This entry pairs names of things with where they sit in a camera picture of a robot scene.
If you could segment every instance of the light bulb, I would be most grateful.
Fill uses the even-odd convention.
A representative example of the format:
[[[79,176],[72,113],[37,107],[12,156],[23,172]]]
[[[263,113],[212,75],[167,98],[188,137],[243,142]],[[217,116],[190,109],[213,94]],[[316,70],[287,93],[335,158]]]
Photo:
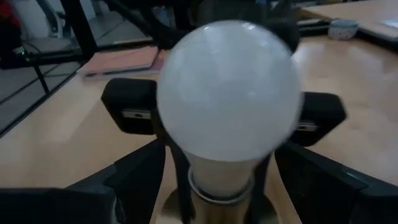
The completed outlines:
[[[220,197],[242,190],[255,165],[290,136],[301,98],[287,46],[243,21],[214,22],[185,36],[157,89],[164,127],[195,183]]]

